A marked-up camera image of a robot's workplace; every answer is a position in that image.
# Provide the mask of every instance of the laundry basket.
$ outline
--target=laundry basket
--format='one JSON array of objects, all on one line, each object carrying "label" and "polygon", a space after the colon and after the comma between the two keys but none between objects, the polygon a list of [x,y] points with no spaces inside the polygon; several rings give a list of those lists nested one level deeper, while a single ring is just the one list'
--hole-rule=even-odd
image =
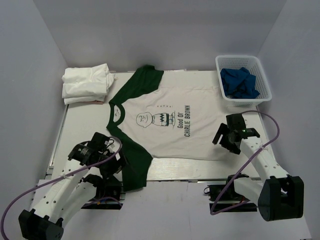
[{"label": "laundry basket", "polygon": [[[231,106],[257,106],[258,104],[266,101],[270,101],[272,94],[268,85],[267,77],[261,66],[259,59],[255,56],[247,55],[220,55],[215,58],[216,69],[218,72],[220,89],[223,98],[223,104],[227,107]],[[225,95],[224,87],[222,85],[222,79],[220,72],[222,69],[240,69],[246,68],[250,71],[250,74],[256,76],[255,89],[260,95],[255,99],[234,99]]]}]

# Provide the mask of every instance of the charlie brown graphic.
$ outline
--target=charlie brown graphic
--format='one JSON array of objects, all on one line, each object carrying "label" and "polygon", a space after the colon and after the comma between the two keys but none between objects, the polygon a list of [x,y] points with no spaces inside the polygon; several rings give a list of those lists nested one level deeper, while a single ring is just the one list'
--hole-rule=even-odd
[{"label": "charlie brown graphic", "polygon": [[175,113],[157,113],[152,115],[150,112],[139,113],[136,116],[136,123],[141,127],[148,127],[151,124],[161,126],[161,127],[168,127],[172,125],[173,127],[176,124]]}]

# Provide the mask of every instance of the basket rim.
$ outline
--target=basket rim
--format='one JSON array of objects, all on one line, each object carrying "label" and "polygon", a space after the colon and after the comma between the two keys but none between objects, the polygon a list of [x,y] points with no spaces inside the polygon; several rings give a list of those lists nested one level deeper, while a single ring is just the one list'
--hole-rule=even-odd
[{"label": "basket rim", "polygon": [[[260,70],[260,74],[262,75],[262,79],[263,79],[263,83],[264,86],[266,88],[267,91],[267,98],[255,98],[255,99],[250,99],[250,98],[228,98],[225,94],[224,91],[224,86],[222,84],[222,79],[221,79],[221,75],[220,75],[220,67],[218,64],[218,59],[220,58],[233,58],[233,59],[243,59],[243,58],[254,58],[258,64],[258,68]],[[236,103],[243,103],[243,102],[251,102],[251,103],[257,103],[257,102],[268,102],[272,99],[272,93],[270,90],[270,86],[269,86],[269,82],[267,79],[267,76],[265,74],[265,71],[260,63],[259,58],[257,58],[256,56],[252,56],[252,55],[218,55],[217,57],[215,57],[215,65],[217,68],[217,74],[218,74],[218,78],[219,78],[219,85],[220,85],[220,90],[222,93],[222,97],[224,100],[229,101],[229,102],[236,102]]]}]

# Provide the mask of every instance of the blue cloth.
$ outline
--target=blue cloth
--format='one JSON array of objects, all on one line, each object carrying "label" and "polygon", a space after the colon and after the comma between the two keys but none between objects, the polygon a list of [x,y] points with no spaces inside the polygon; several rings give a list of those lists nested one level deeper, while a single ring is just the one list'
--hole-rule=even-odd
[{"label": "blue cloth", "polygon": [[220,72],[224,94],[233,99],[255,99],[259,92],[255,89],[256,76],[248,69],[239,70],[223,68]]}]

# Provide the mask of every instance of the white table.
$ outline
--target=white table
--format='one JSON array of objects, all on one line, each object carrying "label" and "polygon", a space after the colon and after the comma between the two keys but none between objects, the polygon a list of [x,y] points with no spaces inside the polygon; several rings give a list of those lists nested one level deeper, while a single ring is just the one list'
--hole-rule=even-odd
[{"label": "white table", "polygon": [[[53,155],[53,173],[56,178],[61,173],[70,151],[81,142],[90,140],[95,132],[110,136],[106,129],[109,120],[111,100],[119,89],[129,80],[133,72],[116,73],[116,81],[112,85],[106,101],[103,105],[87,103],[74,103],[69,105],[65,121],[60,132],[60,138]],[[161,83],[176,86],[179,84],[190,86],[212,86],[218,85],[216,71],[165,71]],[[225,115],[239,113],[248,108],[223,108],[220,109]],[[249,128],[255,128],[261,135],[263,142],[266,142],[266,134],[257,113],[246,113],[243,115]],[[194,160],[182,158],[154,158],[148,171],[148,181],[159,180],[218,180],[226,179],[248,160],[244,154],[236,155],[228,153],[224,159],[218,161]],[[252,178],[259,175],[250,164],[244,174]]]}]

